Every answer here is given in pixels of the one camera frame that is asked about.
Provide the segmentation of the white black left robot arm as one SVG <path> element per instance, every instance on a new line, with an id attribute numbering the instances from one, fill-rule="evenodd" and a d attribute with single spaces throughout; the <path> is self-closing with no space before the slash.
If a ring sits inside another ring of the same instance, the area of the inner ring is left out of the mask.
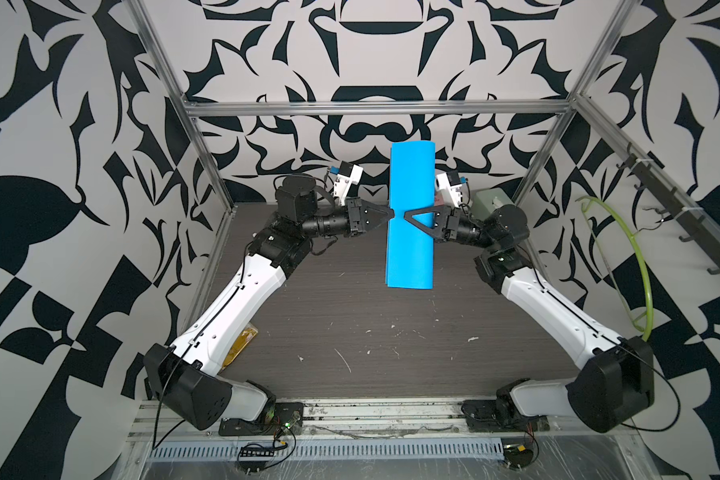
<path id="1" fill-rule="evenodd" d="M 232 280 L 183 334 L 148 350 L 144 367 L 159 407 L 200 431 L 223 417 L 265 422 L 274 395 L 219 375 L 234 342 L 311 254 L 315 239 L 363 235 L 394 216 L 390 207 L 358 197 L 332 197 L 322 210 L 318 200 L 326 195 L 313 178 L 286 177 L 275 192 L 276 211 L 246 245 Z"/>

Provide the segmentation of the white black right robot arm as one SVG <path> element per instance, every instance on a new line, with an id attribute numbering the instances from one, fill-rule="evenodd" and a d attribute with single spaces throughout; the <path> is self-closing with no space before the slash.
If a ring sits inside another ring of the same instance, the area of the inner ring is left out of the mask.
<path id="1" fill-rule="evenodd" d="M 576 417 L 606 433 L 654 404 L 651 347 L 586 314 L 519 254 L 529 236 L 522 209 L 508 204 L 476 220 L 458 207 L 441 205 L 409 211 L 404 219 L 437 242 L 479 248 L 474 263 L 480 279 L 528 314 L 579 370 L 571 379 L 520 379 L 498 389 L 494 423 L 508 427 L 534 417 Z"/>

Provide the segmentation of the blue rectangular paper sheet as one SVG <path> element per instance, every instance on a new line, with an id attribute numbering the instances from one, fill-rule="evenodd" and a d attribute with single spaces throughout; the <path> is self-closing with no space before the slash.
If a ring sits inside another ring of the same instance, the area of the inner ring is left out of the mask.
<path id="1" fill-rule="evenodd" d="M 434 280 L 434 239 L 429 210 L 435 200 L 435 144 L 408 141 L 391 146 L 385 283 L 390 288 L 430 290 Z"/>

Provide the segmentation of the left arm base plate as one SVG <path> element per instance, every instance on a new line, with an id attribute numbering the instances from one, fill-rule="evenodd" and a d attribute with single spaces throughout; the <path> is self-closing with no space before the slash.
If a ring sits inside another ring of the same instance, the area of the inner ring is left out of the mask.
<path id="1" fill-rule="evenodd" d="M 240 419 L 223 419 L 218 434 L 222 437 L 263 436 L 274 434 L 281 427 L 303 425 L 303 402 L 276 402 L 267 406 L 259 418 L 248 422 Z"/>

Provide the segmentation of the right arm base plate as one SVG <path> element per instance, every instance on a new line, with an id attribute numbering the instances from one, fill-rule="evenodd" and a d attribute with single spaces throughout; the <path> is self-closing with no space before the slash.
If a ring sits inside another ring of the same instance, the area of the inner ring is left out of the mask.
<path id="1" fill-rule="evenodd" d="M 507 400 L 465 400 L 461 405 L 470 432 L 527 432 L 549 431 L 545 416 L 521 415 Z"/>

